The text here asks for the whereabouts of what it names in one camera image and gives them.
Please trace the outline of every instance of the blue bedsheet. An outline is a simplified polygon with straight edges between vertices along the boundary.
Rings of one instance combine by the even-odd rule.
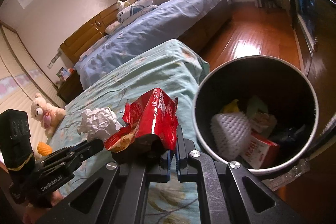
[[[121,65],[68,104],[67,115],[50,145],[55,151],[86,139],[86,135],[77,133],[83,110],[109,106],[121,118],[127,100],[133,102],[159,87],[171,98],[178,97],[176,115],[184,137],[193,140],[199,149],[191,108],[198,86],[208,73],[209,64],[190,48],[176,39],[167,41]],[[68,195],[111,159],[111,153],[103,150],[84,161],[74,172],[75,177],[60,188],[61,193]],[[168,183],[150,184],[145,223],[158,223],[160,218],[160,223],[200,223],[196,184],[178,182],[175,160]]]
[[[221,0],[170,0],[115,31],[75,65],[84,89],[120,65],[163,42],[178,38]]]

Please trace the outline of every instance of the bed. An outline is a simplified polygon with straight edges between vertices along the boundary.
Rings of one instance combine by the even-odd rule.
[[[68,104],[67,115],[49,144],[56,150],[85,140],[86,135],[77,133],[84,109],[108,106],[120,119],[127,100],[133,102],[160,87],[171,98],[178,97],[177,117],[184,137],[199,149],[190,109],[198,85],[208,73],[209,64],[185,44],[176,39],[164,42],[103,76]],[[83,162],[75,177],[61,187],[61,193],[68,195],[111,159],[111,153],[104,150]],[[196,184],[177,181],[175,160],[169,183],[150,184],[145,223],[200,223]]]
[[[135,56],[177,38],[196,53],[231,18],[227,0],[170,0],[142,15],[126,27],[118,28],[86,59],[79,57],[105,35],[116,21],[116,4],[86,22],[60,47],[75,63],[84,89]]]

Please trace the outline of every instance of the teddy bear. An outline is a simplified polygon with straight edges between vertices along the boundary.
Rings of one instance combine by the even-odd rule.
[[[44,133],[48,138],[54,135],[56,127],[65,115],[65,109],[47,103],[40,93],[35,94],[35,99],[31,104],[31,116],[41,122],[41,126],[45,128]]]
[[[138,0],[127,0],[125,2],[122,2],[120,0],[117,0],[117,9],[119,11],[125,9],[126,7],[130,6],[131,4],[137,2]]]

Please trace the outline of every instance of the triangular cutout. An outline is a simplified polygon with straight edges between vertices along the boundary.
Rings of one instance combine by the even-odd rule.
[[[95,198],[97,193],[103,183],[103,178],[97,179],[94,183],[92,183],[84,192],[82,192],[78,197],[76,197],[71,203],[70,206],[84,214],[87,214]]]
[[[243,184],[257,213],[261,213],[275,205],[275,201],[260,189],[250,178],[243,177]]]

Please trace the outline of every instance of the nightstand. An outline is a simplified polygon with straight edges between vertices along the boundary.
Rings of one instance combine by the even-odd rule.
[[[83,92],[82,84],[79,80],[79,75],[74,70],[67,80],[58,89],[57,96],[60,97],[66,104],[70,103],[78,95]]]

